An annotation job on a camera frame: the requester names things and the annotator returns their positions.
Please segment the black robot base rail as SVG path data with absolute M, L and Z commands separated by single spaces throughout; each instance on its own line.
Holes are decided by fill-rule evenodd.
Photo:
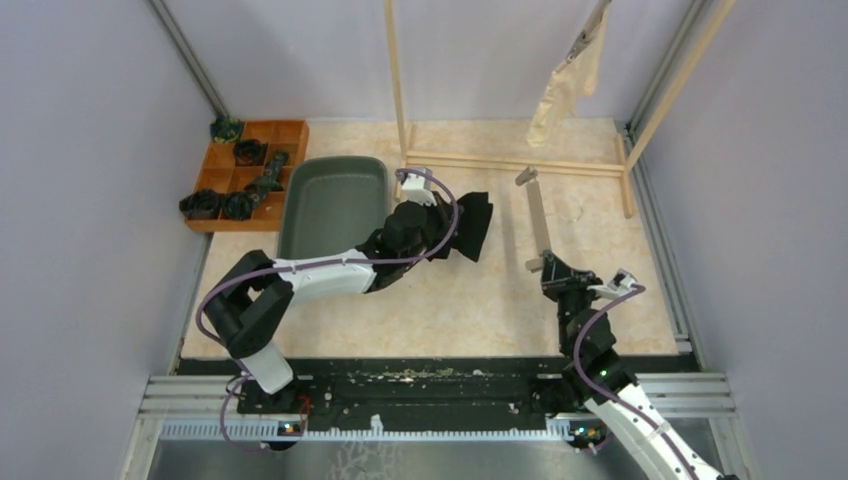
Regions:
M 381 422 L 389 432 L 542 430 L 559 414 L 582 414 L 567 397 L 563 357 L 305 360 L 276 394 L 254 380 L 231 390 L 240 414 L 292 414 L 310 432 L 352 432 Z

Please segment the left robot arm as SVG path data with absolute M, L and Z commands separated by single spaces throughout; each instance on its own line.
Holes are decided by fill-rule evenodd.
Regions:
M 277 414 L 300 399 L 295 373 L 273 337 L 292 306 L 387 288 L 425 259 L 450 250 L 463 209 L 457 202 L 401 203 L 384 225 L 355 248 L 301 261 L 246 254 L 201 302 L 216 341 L 261 388 L 260 399 Z

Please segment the beige clip hanger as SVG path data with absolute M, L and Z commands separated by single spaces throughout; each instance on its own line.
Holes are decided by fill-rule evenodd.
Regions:
M 596 2 L 565 58 L 567 64 L 574 62 L 600 36 L 601 24 L 607 19 L 611 3 L 611 0 Z

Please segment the black garment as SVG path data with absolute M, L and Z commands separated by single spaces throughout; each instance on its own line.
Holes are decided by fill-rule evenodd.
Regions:
M 458 199 L 459 220 L 450 242 L 451 248 L 467 259 L 478 262 L 487 237 L 494 205 L 488 192 L 470 192 Z

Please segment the beige cotton underwear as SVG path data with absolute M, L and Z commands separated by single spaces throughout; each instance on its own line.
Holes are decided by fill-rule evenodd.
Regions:
M 595 93 L 609 10 L 601 24 L 600 36 L 574 62 L 567 64 L 565 57 L 551 72 L 525 137 L 530 147 L 543 146 L 568 116 L 577 115 L 577 101 Z

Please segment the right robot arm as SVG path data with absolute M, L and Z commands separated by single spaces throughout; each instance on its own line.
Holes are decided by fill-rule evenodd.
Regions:
M 569 408 L 593 413 L 649 479 L 737 477 L 710 464 L 677 433 L 614 349 L 609 313 L 644 293 L 644 285 L 622 269 L 605 283 L 547 250 L 540 287 L 557 305 L 560 351 L 571 361 L 563 373 Z

